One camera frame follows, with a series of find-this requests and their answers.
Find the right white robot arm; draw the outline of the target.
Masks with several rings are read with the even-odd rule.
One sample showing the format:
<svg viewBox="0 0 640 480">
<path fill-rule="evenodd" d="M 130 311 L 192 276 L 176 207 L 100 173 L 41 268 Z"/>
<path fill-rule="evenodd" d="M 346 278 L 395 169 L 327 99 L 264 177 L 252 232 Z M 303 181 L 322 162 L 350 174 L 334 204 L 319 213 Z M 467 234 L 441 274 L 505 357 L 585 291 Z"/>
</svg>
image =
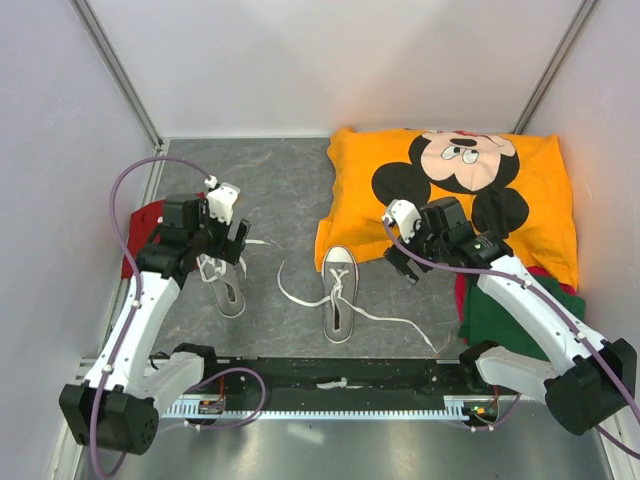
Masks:
<svg viewBox="0 0 640 480">
<path fill-rule="evenodd" d="M 494 342 L 470 350 L 458 381 L 477 394 L 503 386 L 544 404 L 568 432 L 582 435 L 635 401 L 638 357 L 624 339 L 607 340 L 579 320 L 529 273 L 496 234 L 477 233 L 460 202 L 446 197 L 422 208 L 394 200 L 382 216 L 393 242 L 385 254 L 410 282 L 424 271 L 465 275 L 499 303 L 544 352 L 545 360 L 514 353 Z"/>
</svg>

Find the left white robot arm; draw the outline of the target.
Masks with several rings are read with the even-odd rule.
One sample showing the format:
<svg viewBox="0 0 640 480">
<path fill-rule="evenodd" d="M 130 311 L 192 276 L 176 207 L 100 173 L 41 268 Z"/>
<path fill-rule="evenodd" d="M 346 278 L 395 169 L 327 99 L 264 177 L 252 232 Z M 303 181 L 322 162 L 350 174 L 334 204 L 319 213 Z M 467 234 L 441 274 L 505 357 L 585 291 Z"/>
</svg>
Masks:
<svg viewBox="0 0 640 480">
<path fill-rule="evenodd" d="M 220 313 L 242 314 L 236 265 L 250 224 L 232 220 L 237 188 L 223 183 L 205 197 L 170 195 L 161 221 L 136 258 L 121 314 L 104 347 L 79 385 L 64 386 L 59 405 L 77 444 L 144 454 L 159 418 L 193 388 L 208 393 L 219 382 L 211 347 L 181 344 L 169 360 L 146 371 L 152 347 L 189 274 L 198 270 Z"/>
</svg>

